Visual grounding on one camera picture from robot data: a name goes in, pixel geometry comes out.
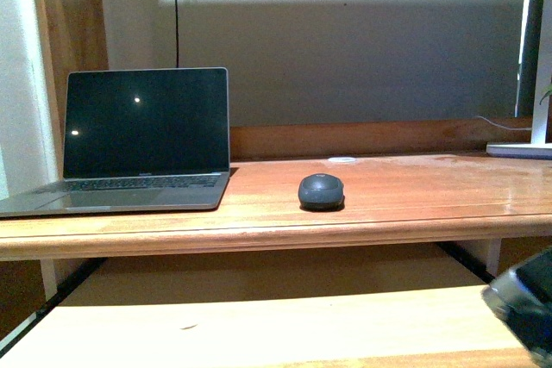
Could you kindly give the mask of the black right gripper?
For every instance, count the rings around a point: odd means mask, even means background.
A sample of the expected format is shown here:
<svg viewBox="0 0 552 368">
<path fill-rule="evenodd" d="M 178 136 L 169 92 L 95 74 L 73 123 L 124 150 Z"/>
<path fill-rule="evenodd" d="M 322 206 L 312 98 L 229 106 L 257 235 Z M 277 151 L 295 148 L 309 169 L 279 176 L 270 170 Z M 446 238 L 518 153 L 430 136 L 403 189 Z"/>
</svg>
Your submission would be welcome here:
<svg viewBox="0 0 552 368">
<path fill-rule="evenodd" d="M 551 249 L 495 278 L 482 299 L 539 367 L 551 366 Z"/>
</svg>

